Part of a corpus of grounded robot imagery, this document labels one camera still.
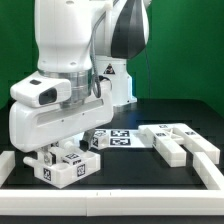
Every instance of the white border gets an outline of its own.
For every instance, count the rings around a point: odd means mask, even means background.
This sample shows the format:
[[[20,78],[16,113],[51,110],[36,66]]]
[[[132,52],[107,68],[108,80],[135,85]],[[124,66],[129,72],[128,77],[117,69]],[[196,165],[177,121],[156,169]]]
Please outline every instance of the white border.
[[[224,215],[220,190],[1,190],[0,215]]]

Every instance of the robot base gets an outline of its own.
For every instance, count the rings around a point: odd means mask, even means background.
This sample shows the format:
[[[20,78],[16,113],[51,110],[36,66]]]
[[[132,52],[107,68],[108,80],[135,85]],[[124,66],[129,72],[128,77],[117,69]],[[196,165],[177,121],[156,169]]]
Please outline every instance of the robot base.
[[[74,150],[68,154],[65,150],[64,155],[60,155],[62,160],[51,166],[46,164],[46,159],[42,159],[43,154],[41,151],[38,152],[38,160],[25,157],[24,163],[34,168],[35,177],[58,188],[64,188],[100,170],[100,155],[90,151],[77,153]]]
[[[112,83],[114,113],[135,109],[137,98],[132,94],[132,77],[127,72],[127,60],[97,56],[99,74]]]

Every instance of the white block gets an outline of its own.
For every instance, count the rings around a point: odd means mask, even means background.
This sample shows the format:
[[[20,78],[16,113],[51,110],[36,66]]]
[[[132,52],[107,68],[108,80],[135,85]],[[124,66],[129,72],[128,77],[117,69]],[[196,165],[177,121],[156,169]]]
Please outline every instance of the white block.
[[[208,190],[224,190],[224,177],[203,152],[194,153],[193,167]]]
[[[109,147],[109,145],[109,134],[106,132],[106,130],[96,131],[95,135],[93,136],[92,147],[101,150]]]
[[[70,165],[66,162],[47,166],[43,161],[30,157],[24,163],[34,168],[34,176],[58,188],[64,188],[94,172],[100,170],[100,155],[85,152],[79,155],[81,162]]]
[[[154,126],[146,128],[144,132],[170,167],[186,166],[186,152],[162,129]]]
[[[160,124],[160,125],[140,125],[138,127],[138,131],[141,134],[144,134],[145,129],[149,128],[153,132],[162,131],[167,136],[169,136],[173,141],[175,141],[178,145],[184,144],[184,138],[173,133],[173,128],[175,124]]]
[[[1,190],[0,215],[86,216],[86,191]]]
[[[4,151],[0,155],[0,187],[15,167],[15,152]]]
[[[184,146],[191,153],[204,152],[214,164],[219,164],[220,150],[187,125],[175,125],[174,132],[185,139]]]
[[[70,153],[62,157],[62,161],[64,163],[68,163],[69,165],[75,165],[77,163],[81,163],[81,157],[76,153]]]
[[[114,190],[87,198],[87,216],[223,215],[224,193],[208,190]]]

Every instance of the small black sticker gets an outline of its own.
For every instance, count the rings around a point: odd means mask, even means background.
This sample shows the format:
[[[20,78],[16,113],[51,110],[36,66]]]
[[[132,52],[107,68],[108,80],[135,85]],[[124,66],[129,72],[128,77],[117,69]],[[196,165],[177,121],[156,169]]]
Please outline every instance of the small black sticker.
[[[73,165],[77,164],[77,163],[81,163],[81,159],[80,160],[77,160],[75,162],[73,162]]]
[[[106,68],[106,70],[104,71],[103,74],[105,74],[105,75],[115,75],[114,69],[113,69],[111,64],[109,64],[107,66],[107,68]]]
[[[156,147],[156,137],[153,138],[153,145]]]
[[[185,132],[187,135],[196,135],[196,133],[195,132],[193,132],[193,131],[188,131],[188,132]]]
[[[111,131],[112,137],[129,137],[130,132],[129,131]]]
[[[167,125],[160,125],[160,128],[168,128]]]
[[[156,135],[157,135],[158,137],[166,136],[164,133],[156,133]]]
[[[81,176],[85,175],[85,173],[86,173],[86,166],[85,166],[85,164],[77,167],[77,176],[78,177],[81,177]]]
[[[106,135],[106,130],[98,130],[94,134],[94,136],[96,136],[96,137],[101,137],[103,135]]]
[[[44,179],[51,181],[51,171],[44,168]]]
[[[98,145],[99,145],[98,138],[93,137],[93,145],[98,147]]]
[[[35,86],[37,86],[37,85],[40,85],[40,84],[41,84],[41,82],[40,82],[40,81],[38,81],[38,80],[36,80],[36,79],[31,80],[31,81],[30,81],[30,83],[31,83],[31,84],[33,84],[33,85],[35,85]]]
[[[129,146],[129,145],[131,145],[131,140],[129,138],[111,138],[110,145]]]
[[[75,154],[75,153],[72,153],[72,154],[70,154],[70,155],[67,155],[67,156],[65,156],[65,157],[67,157],[68,159],[76,159],[76,158],[78,158],[79,156],[77,155],[77,154]]]

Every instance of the white cube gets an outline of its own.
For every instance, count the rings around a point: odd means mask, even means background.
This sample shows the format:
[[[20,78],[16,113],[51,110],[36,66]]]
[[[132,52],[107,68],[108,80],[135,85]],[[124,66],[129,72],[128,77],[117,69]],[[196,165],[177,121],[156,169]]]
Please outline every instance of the white cube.
[[[109,134],[106,130],[98,130],[93,136],[92,147],[101,150],[109,146]]]
[[[71,153],[69,155],[63,156],[62,161],[64,163],[68,163],[70,165],[75,165],[77,163],[80,163],[82,161],[81,157],[77,155],[76,153]]]

